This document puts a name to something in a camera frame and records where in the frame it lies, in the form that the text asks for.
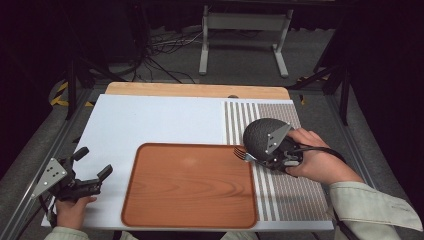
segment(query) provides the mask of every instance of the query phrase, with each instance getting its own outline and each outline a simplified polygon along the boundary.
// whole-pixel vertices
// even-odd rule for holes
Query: metal stand
[[[277,61],[280,75],[283,78],[289,76],[286,64],[281,54],[284,40],[292,19],[293,10],[288,10],[286,15],[262,15],[262,14],[233,14],[233,13],[210,13],[208,6],[203,9],[203,44],[200,56],[199,74],[206,75],[208,66],[208,31],[209,29],[240,29],[279,31],[280,40],[273,44],[273,52]]]

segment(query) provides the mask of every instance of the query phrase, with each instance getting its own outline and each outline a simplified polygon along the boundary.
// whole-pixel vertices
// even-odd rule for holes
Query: table leg
[[[275,55],[275,59],[277,60],[278,69],[280,70],[280,75],[283,78],[289,77],[289,73],[287,71],[287,67],[286,67],[286,64],[284,62],[283,55],[281,54],[281,49],[283,48],[284,40],[286,39],[287,31],[290,27],[290,21],[292,19],[292,15],[293,15],[293,10],[288,10],[286,17],[285,17],[285,20],[284,20],[284,23],[281,27],[280,41],[278,42],[278,44],[272,45],[274,55]]]
[[[208,43],[208,6],[204,6],[203,10],[203,44],[202,44],[202,54],[200,56],[200,66],[199,74],[206,75],[208,68],[208,53],[209,53],[209,43]]]

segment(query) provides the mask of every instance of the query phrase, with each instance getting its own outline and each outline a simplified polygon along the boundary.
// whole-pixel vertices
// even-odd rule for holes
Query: metal frame
[[[280,39],[277,44],[272,45],[278,70],[283,78],[289,73],[281,54],[284,40],[292,19],[293,10],[288,10],[285,15],[265,14],[233,14],[233,13],[210,13],[207,5],[203,9],[203,44],[200,56],[199,74],[206,75],[208,67],[209,29],[240,29],[240,30],[262,30],[280,31]]]
[[[61,129],[59,130],[53,142],[52,147],[46,154],[46,157],[44,158],[43,163],[41,164],[40,168],[36,172],[34,178],[29,183],[29,186],[27,190],[25,191],[24,196],[22,197],[18,207],[16,208],[15,212],[12,215],[12,218],[9,220],[9,223],[6,225],[6,228],[3,230],[2,234],[0,235],[0,239],[12,240],[17,238],[19,231],[22,229],[22,227],[25,224],[25,219],[28,217],[28,214],[30,213],[34,203],[37,201],[37,199],[31,198],[31,194],[33,193],[37,185],[37,180],[43,174],[50,159],[60,152],[61,148],[64,145],[64,141],[66,137],[68,136],[70,130],[72,129],[72,126],[74,125],[76,119],[78,118],[79,113],[84,108],[84,105],[87,102],[88,98],[90,97],[91,92],[92,91],[90,89],[81,90],[81,94],[78,98],[78,104],[77,104],[75,113],[72,114],[72,117],[69,120],[63,123]]]
[[[337,106],[337,101],[335,99],[335,96],[326,95],[325,99],[327,101],[328,106],[330,107],[330,110],[336,122],[337,128],[341,132],[350,150],[350,153],[353,156],[353,163],[355,164],[354,168],[358,170],[358,173],[364,179],[366,184],[368,184],[370,187],[374,189],[377,189],[377,186],[375,185],[371,177],[371,174],[367,170],[363,157],[359,151],[359,147],[356,144],[355,139],[353,138],[352,132],[350,131],[349,127],[343,123],[343,120],[341,119],[339,115],[339,107]]]

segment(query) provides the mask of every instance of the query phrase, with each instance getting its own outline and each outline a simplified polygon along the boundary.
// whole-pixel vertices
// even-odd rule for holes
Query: metal bracket
[[[46,169],[41,175],[34,192],[31,194],[31,198],[34,199],[40,196],[42,193],[53,187],[56,183],[62,180],[68,173],[65,168],[56,160],[56,158],[50,159]]]
[[[296,166],[299,166],[299,164],[300,164],[299,161],[286,161],[286,162],[284,162],[285,167],[296,167]]]
[[[292,129],[292,126],[290,125],[290,123],[287,123],[281,128],[268,134],[268,144],[265,150],[268,155],[271,155],[274,150],[280,146],[290,129]]]

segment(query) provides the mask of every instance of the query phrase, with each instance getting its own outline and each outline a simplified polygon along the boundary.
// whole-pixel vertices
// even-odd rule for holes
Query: human hand
[[[57,226],[80,230],[84,222],[85,207],[96,201],[96,197],[83,197],[76,203],[71,201],[56,201]]]
[[[300,145],[329,147],[316,133],[303,128],[290,131],[287,136]],[[349,166],[337,157],[318,150],[303,152],[303,162],[296,167],[286,168],[286,172],[296,177],[306,177],[313,181],[333,184],[336,182],[364,182]]]

